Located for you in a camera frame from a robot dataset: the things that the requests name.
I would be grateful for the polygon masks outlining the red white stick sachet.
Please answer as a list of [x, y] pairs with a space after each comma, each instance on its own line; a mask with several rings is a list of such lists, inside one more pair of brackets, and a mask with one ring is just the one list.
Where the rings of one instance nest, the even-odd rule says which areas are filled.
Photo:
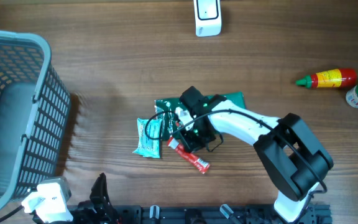
[[182, 159], [189, 162], [191, 165], [197, 168], [202, 174], [205, 174], [208, 171], [210, 164], [202, 160], [200, 157], [198, 157], [195, 154], [185, 152], [185, 148], [183, 144], [177, 141], [174, 137], [170, 137], [170, 139], [167, 141], [167, 146], [174, 149], [175, 152]]

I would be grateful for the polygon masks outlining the grey plastic mesh basket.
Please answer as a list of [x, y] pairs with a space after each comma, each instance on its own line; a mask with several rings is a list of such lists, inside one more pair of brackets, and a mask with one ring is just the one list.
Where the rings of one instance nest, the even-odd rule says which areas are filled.
[[54, 175], [70, 108], [48, 42], [0, 30], [0, 209]]

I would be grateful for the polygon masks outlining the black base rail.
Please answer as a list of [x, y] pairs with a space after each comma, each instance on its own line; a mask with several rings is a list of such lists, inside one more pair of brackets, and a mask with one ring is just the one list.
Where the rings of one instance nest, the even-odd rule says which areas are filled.
[[[161, 207], [154, 218], [150, 218], [150, 208], [115, 206], [118, 213], [116, 223], [190, 223], [199, 218], [206, 223], [284, 223], [272, 204], [232, 206], [231, 218], [226, 218], [219, 207]], [[333, 224], [331, 208], [324, 204], [309, 204], [306, 212], [297, 221], [299, 224]]]

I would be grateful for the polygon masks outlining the green 3M gloves packet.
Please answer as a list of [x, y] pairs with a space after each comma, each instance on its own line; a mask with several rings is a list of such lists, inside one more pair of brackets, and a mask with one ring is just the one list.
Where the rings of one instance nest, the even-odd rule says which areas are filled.
[[[236, 106], [246, 109], [244, 95], [241, 91], [234, 93], [223, 94], [228, 100], [231, 100]], [[164, 98], [155, 100], [155, 113], [163, 111], [174, 111], [177, 107], [185, 109], [179, 98]], [[177, 130], [175, 118], [172, 113], [160, 114], [157, 119], [162, 122], [162, 140], [167, 141], [170, 138], [170, 133]]]

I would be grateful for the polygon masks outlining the light green wipes packet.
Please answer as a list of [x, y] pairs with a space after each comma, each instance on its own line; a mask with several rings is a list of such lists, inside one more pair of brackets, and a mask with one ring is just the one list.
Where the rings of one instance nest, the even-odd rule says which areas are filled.
[[161, 119], [152, 119], [146, 126], [147, 119], [137, 119], [139, 142], [137, 149], [133, 151], [143, 157], [160, 159], [160, 133], [162, 127]]

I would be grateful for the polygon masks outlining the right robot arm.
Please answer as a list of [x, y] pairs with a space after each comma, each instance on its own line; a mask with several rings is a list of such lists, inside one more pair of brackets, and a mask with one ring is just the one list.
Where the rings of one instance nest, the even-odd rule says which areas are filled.
[[264, 116], [235, 105], [222, 95], [209, 98], [194, 86], [179, 98], [175, 109], [179, 135], [186, 152], [209, 148], [223, 134], [254, 147], [278, 197], [275, 213], [286, 223], [298, 223], [310, 200], [328, 189], [324, 178], [334, 162], [308, 125], [296, 114]]

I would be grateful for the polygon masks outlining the red yellow sauce bottle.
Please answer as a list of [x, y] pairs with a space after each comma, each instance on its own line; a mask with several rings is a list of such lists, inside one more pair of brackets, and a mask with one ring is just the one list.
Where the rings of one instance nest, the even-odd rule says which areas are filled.
[[295, 82], [305, 88], [344, 88], [356, 84], [357, 74], [352, 68], [336, 68], [307, 75]]

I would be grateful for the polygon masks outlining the white barcode scanner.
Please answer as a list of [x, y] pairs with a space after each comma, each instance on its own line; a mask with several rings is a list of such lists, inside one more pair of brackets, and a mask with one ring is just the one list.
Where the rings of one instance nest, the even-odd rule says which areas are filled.
[[195, 34], [197, 37], [219, 35], [222, 29], [220, 0], [194, 0]]

